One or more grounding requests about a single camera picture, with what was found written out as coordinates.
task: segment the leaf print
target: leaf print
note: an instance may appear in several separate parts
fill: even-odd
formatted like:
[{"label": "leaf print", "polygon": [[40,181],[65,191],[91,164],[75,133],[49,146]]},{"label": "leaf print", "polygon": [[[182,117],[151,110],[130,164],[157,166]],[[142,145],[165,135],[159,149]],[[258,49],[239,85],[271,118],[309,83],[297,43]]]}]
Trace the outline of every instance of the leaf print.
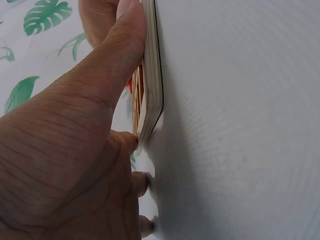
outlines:
[{"label": "leaf print", "polygon": [[135,167],[136,158],[135,158],[135,156],[134,156],[133,154],[130,156],[130,162],[131,162],[131,167],[132,167],[134,170],[137,170],[136,167]]},{"label": "leaf print", "polygon": [[12,51],[12,49],[10,47],[7,47],[7,43],[4,39],[2,39],[4,42],[3,47],[0,47],[0,49],[4,49],[5,50],[5,55],[4,56],[0,56],[0,60],[6,59],[9,62],[12,62],[15,60],[15,55],[14,55],[14,51]]},{"label": "leaf print", "polygon": [[7,114],[15,107],[27,101],[34,90],[35,81],[39,76],[30,76],[20,81],[12,90],[4,106],[4,113]]},{"label": "leaf print", "polygon": [[72,8],[68,3],[58,0],[40,0],[24,18],[23,28],[27,36],[39,34],[60,24],[70,17]]},{"label": "leaf print", "polygon": [[77,61],[77,51],[79,48],[79,45],[82,43],[83,40],[86,39],[86,35],[84,33],[79,34],[78,36],[75,36],[74,38],[70,39],[67,41],[59,50],[58,56],[60,56],[61,52],[68,47],[72,47],[72,57],[73,60],[76,62]]}]

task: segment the skin wrinkle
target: skin wrinkle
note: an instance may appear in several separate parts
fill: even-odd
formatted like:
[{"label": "skin wrinkle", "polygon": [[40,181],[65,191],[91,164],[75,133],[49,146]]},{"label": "skin wrinkle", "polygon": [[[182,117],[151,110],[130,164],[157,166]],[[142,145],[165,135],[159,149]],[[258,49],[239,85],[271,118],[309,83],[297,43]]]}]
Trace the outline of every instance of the skin wrinkle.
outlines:
[{"label": "skin wrinkle", "polygon": [[[28,204],[28,205],[32,205],[32,204],[30,204],[30,203],[27,203],[27,202],[23,201],[23,200],[22,200],[20,197],[18,197],[14,192],[10,191],[7,187],[5,187],[5,186],[2,186],[2,187],[3,187],[6,191],[9,192],[10,196],[15,197],[18,201],[20,201],[20,202],[22,202],[22,203],[25,203],[25,204]],[[19,206],[19,204],[15,204],[12,199],[11,199],[11,200],[8,200],[8,199],[7,199],[6,197],[4,197],[3,195],[2,195],[2,197],[5,198],[5,200],[9,201],[11,204],[13,204],[13,205],[16,207],[16,209],[18,209],[21,213],[26,214],[26,215],[30,215],[30,216],[32,216],[32,217],[37,217],[36,215],[34,215],[33,213],[31,213],[30,211],[22,210],[22,209],[18,208],[17,206]]]},{"label": "skin wrinkle", "polygon": [[88,117],[94,117],[94,116],[90,115],[89,113],[87,113],[85,111],[81,111],[82,110],[82,106],[75,106],[75,105],[71,105],[71,104],[66,104],[66,102],[64,102],[62,100],[59,100],[58,98],[52,99],[50,97],[43,97],[42,96],[41,99],[45,100],[45,101],[48,101],[48,102],[53,102],[54,103],[53,106],[57,106],[56,103],[60,103],[60,104],[63,104],[63,106],[67,106],[68,109],[70,109],[70,110],[77,111],[77,112],[79,112],[81,114],[84,114],[84,115],[86,115]]},{"label": "skin wrinkle", "polygon": [[[0,144],[2,144],[5,148],[8,148],[8,149],[12,150],[10,147],[6,146],[6,145],[3,144],[2,142],[0,142]],[[15,167],[16,169],[20,170],[22,173],[24,173],[25,175],[27,175],[29,178],[35,180],[36,182],[38,182],[38,183],[40,183],[40,184],[43,184],[43,185],[46,186],[46,187],[49,187],[49,188],[58,190],[58,191],[60,191],[60,192],[63,192],[63,190],[62,190],[62,189],[59,189],[58,187],[51,186],[51,185],[49,185],[49,184],[47,184],[47,183],[45,183],[45,182],[42,182],[42,181],[36,179],[35,177],[33,177],[33,176],[31,176],[30,174],[28,174],[28,173],[26,173],[25,171],[23,171],[23,170],[22,170],[20,167],[18,167],[17,165],[15,165],[15,164],[7,161],[5,158],[1,158],[1,159],[2,159],[3,161],[5,161],[7,164],[9,164],[9,165]]]},{"label": "skin wrinkle", "polygon": [[[15,128],[18,129],[19,131],[27,134],[28,136],[33,137],[33,138],[41,141],[41,138],[38,138],[37,136],[34,136],[34,135],[32,135],[32,134],[30,134],[30,133],[22,130],[21,128],[19,128],[19,127],[17,127],[17,126],[15,126]],[[39,152],[40,154],[43,154],[43,155],[45,155],[45,156],[47,157],[47,155],[48,155],[47,152],[42,151],[42,150],[40,150],[39,148],[37,148],[37,147],[35,147],[35,146],[31,145],[31,144],[28,144],[27,142],[21,141],[18,137],[15,137],[14,135],[12,135],[12,137],[14,138],[14,140],[15,140],[16,142],[21,143],[22,145],[25,145],[25,146],[27,146],[27,147],[30,147],[30,148],[32,148],[33,150],[35,150],[36,152]],[[25,156],[25,158],[29,158],[30,160],[33,160],[32,157]],[[56,163],[56,162],[54,162],[54,161],[49,161],[48,158],[45,158],[45,157],[42,157],[40,160],[41,160],[41,161],[42,161],[42,160],[43,160],[43,161],[46,161],[47,163],[50,163],[50,164],[54,164],[54,165],[56,165],[56,166],[58,166],[58,167],[61,167],[61,168],[65,168],[63,165],[60,165],[60,164],[58,164],[58,163]],[[36,165],[35,165],[35,167],[36,167],[38,170],[42,171],[43,173],[46,173],[46,174],[49,174],[49,175],[52,174],[51,172],[47,172],[47,171],[44,171],[43,169],[38,168]]]},{"label": "skin wrinkle", "polygon": [[[70,148],[70,147],[65,146],[65,145],[59,145],[59,144],[56,144],[55,142],[50,142],[50,141],[48,141],[48,140],[46,140],[46,139],[42,139],[42,138],[40,138],[40,137],[38,137],[38,136],[36,136],[36,135],[33,135],[33,134],[31,134],[31,133],[29,133],[29,132],[27,132],[27,131],[22,130],[21,128],[19,128],[19,127],[17,127],[17,126],[14,126],[14,128],[17,129],[17,130],[19,130],[19,131],[21,131],[21,132],[23,132],[23,133],[25,133],[26,135],[28,135],[28,136],[30,136],[30,137],[32,137],[32,138],[35,138],[36,140],[41,141],[41,142],[46,142],[46,143],[49,143],[49,144],[52,144],[52,145],[55,145],[55,146],[59,146],[59,147],[62,147],[63,149],[67,149],[67,150],[71,150],[71,151],[77,151],[77,149],[75,149],[75,148]],[[55,137],[54,135],[47,134],[46,132],[42,132],[42,134],[46,134],[46,135],[48,135],[48,136],[50,136],[50,137]],[[30,147],[30,148],[33,148],[33,149],[37,150],[38,152],[40,152],[40,153],[42,153],[42,154],[44,154],[44,155],[47,155],[47,152],[46,152],[46,151],[44,152],[44,151],[42,151],[42,150],[34,147],[33,145],[26,144],[25,142],[20,141],[20,139],[17,138],[17,137],[15,137],[14,134],[13,134],[13,135],[9,135],[9,136],[12,137],[12,138],[14,138],[15,141],[17,141],[17,142],[19,142],[19,143],[21,143],[21,144],[23,144],[23,145],[26,145],[26,146],[28,146],[28,147]],[[63,165],[60,165],[60,164],[56,163],[55,161],[48,161],[48,160],[47,160],[47,162],[52,163],[52,164],[55,164],[55,165],[57,165],[57,166],[59,166],[59,167],[63,167]]]},{"label": "skin wrinkle", "polygon": [[[2,171],[5,172],[7,175],[12,176],[14,179],[16,179],[17,181],[19,181],[20,183],[23,183],[23,184],[27,185],[29,188],[32,188],[31,185],[27,184],[25,181],[22,181],[22,180],[20,180],[19,178],[17,178],[16,176],[14,176],[14,175],[11,173],[11,171],[9,171],[7,168],[5,168],[5,170],[2,169]],[[17,189],[17,190],[19,190],[19,191],[23,191],[22,189],[17,188],[17,186],[11,185],[11,187],[12,187],[12,188],[15,188],[15,189]],[[39,197],[40,197],[40,198],[43,198],[43,199],[48,199],[48,200],[56,200],[56,199],[57,199],[56,197],[43,196],[43,195],[40,195],[40,194],[39,194],[39,195],[33,195],[33,194],[28,193],[28,195],[29,195],[29,196],[33,196],[33,197],[35,197],[35,198],[37,198],[37,199],[39,199]]]},{"label": "skin wrinkle", "polygon": [[[107,176],[112,170],[113,168],[116,166],[117,164],[117,160],[119,159],[120,156],[120,148],[118,148],[119,150],[117,151],[116,157],[114,158],[114,161],[111,162],[111,165],[105,170],[104,174],[105,176]],[[95,186],[97,183],[99,183],[102,180],[101,177],[99,177],[92,185],[88,186],[86,189],[84,189],[83,192],[80,192],[78,195],[74,196],[73,198],[71,198],[70,200],[68,200],[65,203],[61,203],[61,207],[65,207],[67,206],[69,203],[71,203],[74,199],[78,198],[79,196],[83,195],[84,193],[88,192],[93,186]]]},{"label": "skin wrinkle", "polygon": [[72,119],[70,119],[70,118],[68,118],[68,117],[66,117],[66,116],[64,116],[64,115],[62,115],[62,114],[58,114],[57,112],[49,111],[48,109],[41,109],[41,111],[42,111],[43,113],[51,114],[51,115],[54,115],[54,116],[56,116],[56,117],[62,118],[62,119],[64,119],[64,120],[70,121],[72,124],[74,124],[74,125],[76,125],[76,126],[79,126],[79,127],[81,127],[82,129],[85,129],[87,132],[91,132],[91,130],[92,130],[92,129],[90,129],[90,128],[84,127],[83,125],[79,124],[79,122],[77,122],[77,121],[74,121],[74,120],[72,120]]},{"label": "skin wrinkle", "polygon": [[134,188],[134,184],[133,184],[133,182],[131,182],[129,190],[124,195],[123,203],[122,203],[122,209],[121,209],[122,222],[123,222],[123,226],[124,226],[124,228],[126,230],[125,233],[126,233],[126,237],[128,238],[128,240],[130,239],[130,236],[129,236],[128,226],[127,226],[127,223],[126,223],[126,213],[125,213],[124,209],[125,209],[126,199],[127,199],[128,195],[133,191],[133,188]]},{"label": "skin wrinkle", "polygon": [[[37,117],[37,116],[32,116],[32,118],[38,120],[38,117]],[[69,130],[69,131],[70,131],[70,130],[73,130],[73,129],[70,129],[70,128],[64,126],[64,125],[58,124],[57,122],[54,122],[54,121],[43,120],[43,119],[41,119],[41,120],[42,120],[42,122],[56,125],[56,126],[58,127],[58,129],[59,129],[59,127],[64,127],[65,129],[67,129],[67,130]],[[66,132],[59,131],[58,129],[54,129],[53,131],[55,131],[55,132],[57,132],[57,133],[59,133],[59,134],[62,134],[63,136],[66,136],[66,137],[68,137],[68,138],[71,138],[71,139],[73,139],[73,140],[77,140],[77,141],[81,141],[81,142],[85,142],[85,143],[87,142],[85,139],[81,139],[81,138],[78,138],[78,137],[74,137],[74,136],[72,136],[72,135],[68,135]]]},{"label": "skin wrinkle", "polygon": [[68,222],[71,222],[73,219],[76,219],[76,218],[79,218],[79,217],[83,217],[83,216],[87,216],[87,215],[91,215],[91,214],[96,214],[96,212],[98,212],[98,211],[100,211],[101,209],[103,209],[106,205],[107,205],[107,202],[108,202],[108,199],[109,199],[109,197],[110,197],[110,195],[111,195],[111,192],[112,192],[112,187],[110,188],[110,191],[108,191],[107,193],[106,193],[106,195],[105,195],[105,201],[104,201],[104,203],[102,204],[102,206],[101,207],[99,207],[98,209],[96,209],[96,210],[93,210],[93,211],[91,211],[91,212],[89,212],[89,213],[84,213],[84,214],[80,214],[80,215],[78,215],[78,216],[74,216],[74,217],[72,217],[72,218],[70,218],[70,219],[67,219],[67,220],[65,220],[63,223],[61,223],[60,225],[58,225],[58,226],[55,226],[55,227],[48,227],[46,230],[45,230],[45,232],[43,233],[43,237],[47,234],[47,232],[51,232],[51,233],[49,233],[49,236],[48,236],[48,239],[50,239],[52,236],[51,236],[51,234],[53,233],[53,232],[56,232],[56,233],[58,233],[59,232],[59,229],[61,229],[62,227],[64,227],[64,225],[66,225]]},{"label": "skin wrinkle", "polygon": [[6,201],[6,202],[7,202],[8,204],[10,204],[10,205],[13,205],[13,206],[15,207],[15,209],[16,209],[18,212],[21,212],[23,215],[27,213],[26,211],[21,210],[21,209],[19,208],[19,205],[16,204],[14,201],[12,201],[12,199],[9,199],[8,197],[4,196],[3,194],[0,196],[0,199]]},{"label": "skin wrinkle", "polygon": [[[25,123],[28,123],[28,124],[32,124],[33,122],[32,121],[28,121],[28,119],[26,118],[26,119],[24,119],[24,122]],[[46,124],[39,124],[38,122],[37,123],[34,123],[34,125],[36,126],[36,127],[48,127],[48,125]],[[53,135],[53,134],[49,134],[49,133],[46,133],[46,132],[41,132],[41,134],[45,134],[46,135],[46,137],[44,137],[44,138],[38,138],[39,140],[41,140],[42,142],[45,142],[45,143],[47,143],[47,144],[52,144],[52,145],[55,145],[55,146],[57,146],[57,147],[61,147],[61,148],[63,148],[63,149],[67,149],[67,150],[70,150],[70,151],[77,151],[77,149],[76,148],[71,148],[70,146],[65,146],[65,145],[63,145],[63,144],[59,144],[59,142],[60,141],[63,141],[63,140],[65,140],[65,137],[68,137],[67,135],[65,136],[65,137],[60,137],[60,138],[58,138],[58,136],[57,135]],[[54,138],[56,138],[58,141],[57,142],[55,142],[55,141],[51,141],[51,140],[48,140],[48,139],[50,139],[51,137],[54,137]]]}]

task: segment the monstera leaf print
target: monstera leaf print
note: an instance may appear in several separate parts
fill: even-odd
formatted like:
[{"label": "monstera leaf print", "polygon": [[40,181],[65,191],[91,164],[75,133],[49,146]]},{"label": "monstera leaf print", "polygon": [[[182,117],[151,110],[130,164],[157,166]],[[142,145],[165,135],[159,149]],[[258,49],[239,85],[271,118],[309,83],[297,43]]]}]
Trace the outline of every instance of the monstera leaf print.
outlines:
[{"label": "monstera leaf print", "polygon": [[60,24],[70,17],[72,8],[63,1],[40,0],[24,17],[24,31],[29,36],[39,34]]},{"label": "monstera leaf print", "polygon": [[15,107],[27,101],[34,90],[35,81],[39,76],[31,76],[20,81],[12,90],[4,106],[4,113],[10,112]]}]

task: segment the fingernail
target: fingernail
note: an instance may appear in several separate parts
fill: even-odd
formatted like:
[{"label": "fingernail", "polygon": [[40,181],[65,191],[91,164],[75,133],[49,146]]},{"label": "fingernail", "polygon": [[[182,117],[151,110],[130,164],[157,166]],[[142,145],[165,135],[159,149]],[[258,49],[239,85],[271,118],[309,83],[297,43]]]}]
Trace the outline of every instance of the fingernail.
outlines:
[{"label": "fingernail", "polygon": [[120,0],[116,10],[116,19],[120,18],[130,7],[131,0]]}]

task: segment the hand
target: hand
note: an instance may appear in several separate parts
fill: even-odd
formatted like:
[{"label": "hand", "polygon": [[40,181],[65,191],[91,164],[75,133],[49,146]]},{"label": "hand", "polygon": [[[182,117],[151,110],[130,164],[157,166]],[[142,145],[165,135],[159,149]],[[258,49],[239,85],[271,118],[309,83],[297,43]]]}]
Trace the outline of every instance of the hand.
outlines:
[{"label": "hand", "polygon": [[141,229],[152,233],[151,222],[139,220],[146,176],[131,174],[137,139],[111,130],[145,48],[143,8],[138,0],[127,8],[81,63],[0,118],[0,239],[138,240]]}]

